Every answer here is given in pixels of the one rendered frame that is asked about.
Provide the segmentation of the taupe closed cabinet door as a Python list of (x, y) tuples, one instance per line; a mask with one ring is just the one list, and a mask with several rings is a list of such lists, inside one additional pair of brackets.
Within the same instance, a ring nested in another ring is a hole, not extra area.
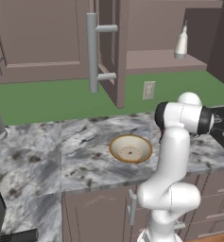
[(89, 0), (0, 0), (0, 83), (88, 77)]

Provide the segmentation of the cream mixing bowl brown rim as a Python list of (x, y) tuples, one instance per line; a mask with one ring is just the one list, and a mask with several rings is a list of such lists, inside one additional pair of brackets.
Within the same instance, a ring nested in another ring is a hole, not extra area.
[(110, 143), (111, 155), (124, 163), (139, 164), (152, 154), (151, 143), (142, 136), (124, 134), (115, 137)]

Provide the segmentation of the white wall outlet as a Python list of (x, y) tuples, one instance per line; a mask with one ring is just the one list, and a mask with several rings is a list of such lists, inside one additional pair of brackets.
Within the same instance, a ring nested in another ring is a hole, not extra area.
[(144, 83), (143, 100), (152, 99), (155, 91), (155, 81), (146, 81)]

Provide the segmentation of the taupe base cupboard door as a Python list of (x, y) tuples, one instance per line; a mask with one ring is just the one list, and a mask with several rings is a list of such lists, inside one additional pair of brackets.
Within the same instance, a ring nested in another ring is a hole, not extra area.
[(62, 193), (62, 242), (136, 242), (149, 221), (137, 206), (129, 225), (129, 190), (136, 185), (85, 193)]

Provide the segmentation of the black hob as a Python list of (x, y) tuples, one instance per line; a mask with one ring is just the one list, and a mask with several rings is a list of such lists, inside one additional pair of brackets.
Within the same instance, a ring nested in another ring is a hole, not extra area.
[(224, 148), (224, 106), (212, 108), (215, 117), (215, 123), (210, 134)]

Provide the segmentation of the white bottle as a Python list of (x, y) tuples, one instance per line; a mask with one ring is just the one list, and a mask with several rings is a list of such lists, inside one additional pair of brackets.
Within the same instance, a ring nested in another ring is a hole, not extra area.
[(184, 23), (181, 34), (178, 38), (176, 48), (174, 50), (174, 58), (183, 60), (187, 54), (188, 35), (187, 35), (187, 23)]

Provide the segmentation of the taupe wall cabinet shelf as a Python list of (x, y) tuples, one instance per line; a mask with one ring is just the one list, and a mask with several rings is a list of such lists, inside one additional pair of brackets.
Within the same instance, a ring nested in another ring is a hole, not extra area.
[(187, 54), (183, 60), (174, 58), (174, 50), (141, 50), (127, 52), (127, 74), (154, 74), (205, 70), (207, 64)]

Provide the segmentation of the taupe drawer front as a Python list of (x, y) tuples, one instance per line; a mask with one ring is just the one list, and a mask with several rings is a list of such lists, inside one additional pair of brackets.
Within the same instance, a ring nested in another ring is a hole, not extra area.
[(218, 218), (217, 214), (224, 213), (224, 194), (205, 197), (201, 200), (200, 206), (194, 213), (193, 222), (200, 222), (207, 219)]
[(224, 193), (217, 193), (217, 190), (224, 188), (224, 171), (211, 173), (207, 176), (205, 184), (202, 188), (201, 195), (203, 197), (214, 196)]

